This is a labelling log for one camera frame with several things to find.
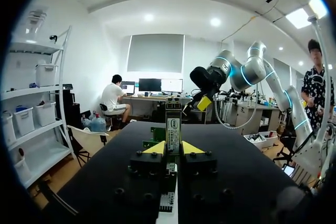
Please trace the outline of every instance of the white shorts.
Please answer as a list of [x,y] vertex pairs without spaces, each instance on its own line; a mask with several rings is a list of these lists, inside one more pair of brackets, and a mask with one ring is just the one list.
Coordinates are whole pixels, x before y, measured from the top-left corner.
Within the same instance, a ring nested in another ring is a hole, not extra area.
[[117,104],[112,111],[104,111],[104,115],[121,115],[126,110],[126,104]]

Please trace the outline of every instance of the black table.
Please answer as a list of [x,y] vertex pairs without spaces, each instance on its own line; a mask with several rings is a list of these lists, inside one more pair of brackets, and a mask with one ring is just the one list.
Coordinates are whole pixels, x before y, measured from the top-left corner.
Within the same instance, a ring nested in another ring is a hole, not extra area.
[[[151,138],[153,126],[164,124],[129,124],[96,153],[58,195],[79,212],[87,209],[91,201],[111,200],[114,189],[122,187],[127,176],[130,157],[143,150],[142,141]],[[234,192],[235,207],[228,213],[227,223],[266,223],[265,213],[269,212],[271,202],[285,187],[295,185],[258,148],[222,125],[183,124],[182,140],[212,151],[216,156],[219,187]],[[189,223],[193,213],[186,209],[186,196],[180,184],[178,186],[179,223]]]

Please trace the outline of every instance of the chair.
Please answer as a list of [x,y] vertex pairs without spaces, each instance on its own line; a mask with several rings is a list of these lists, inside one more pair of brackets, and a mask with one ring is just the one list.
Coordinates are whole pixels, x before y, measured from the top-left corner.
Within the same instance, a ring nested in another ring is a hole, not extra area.
[[[286,118],[286,127],[283,131],[280,142],[284,145],[279,153],[277,153],[277,158],[274,158],[273,161],[279,161],[284,160],[287,161],[287,164],[289,162],[292,162],[292,157],[294,155],[293,147],[296,141],[296,132],[293,125],[293,122],[291,120],[291,110],[287,110],[287,118]],[[289,154],[284,153],[284,148],[287,148],[289,150]]]
[[99,104],[100,109],[102,111],[102,114],[110,119],[110,123],[111,123],[111,130],[117,130],[117,127],[114,127],[114,125],[116,125],[116,123],[121,120],[121,115],[106,115],[104,112],[107,111],[107,106],[105,104],[100,103]]
[[106,145],[106,137],[109,136],[105,132],[92,132],[87,128],[80,130],[70,125],[68,125],[68,131],[73,152],[77,157],[80,167],[82,167],[80,160],[84,163],[89,161],[97,151]]

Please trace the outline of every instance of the yellow object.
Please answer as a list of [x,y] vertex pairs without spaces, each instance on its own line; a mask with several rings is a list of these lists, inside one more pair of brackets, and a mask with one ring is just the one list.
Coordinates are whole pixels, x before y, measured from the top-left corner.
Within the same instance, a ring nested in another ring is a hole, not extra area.
[[183,146],[183,154],[190,154],[191,152],[194,153],[204,153],[202,150],[196,148],[195,146],[191,145],[190,143],[187,143],[185,141],[182,141]]
[[206,107],[208,107],[211,104],[211,100],[205,95],[202,97],[201,101],[198,103],[197,108],[200,111],[204,111]]
[[150,147],[149,149],[147,149],[146,151],[143,151],[142,153],[152,153],[152,152],[156,152],[158,154],[162,154],[164,153],[164,148],[166,145],[166,141],[162,141],[152,147]]

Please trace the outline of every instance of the yellow triangle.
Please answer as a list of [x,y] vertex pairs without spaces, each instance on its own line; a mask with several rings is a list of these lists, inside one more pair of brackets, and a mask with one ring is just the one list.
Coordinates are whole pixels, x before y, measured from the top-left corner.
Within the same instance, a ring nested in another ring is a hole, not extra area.
[[185,141],[182,141],[182,146],[183,146],[183,153],[185,154],[190,154],[191,152],[194,153],[204,153],[202,150],[196,148],[195,146],[191,145],[190,143],[187,143]]
[[166,145],[166,141],[162,141],[152,147],[150,147],[149,149],[147,149],[146,151],[143,151],[142,153],[152,153],[152,152],[156,152],[158,154],[162,154],[164,153],[164,149],[165,149],[165,145]]

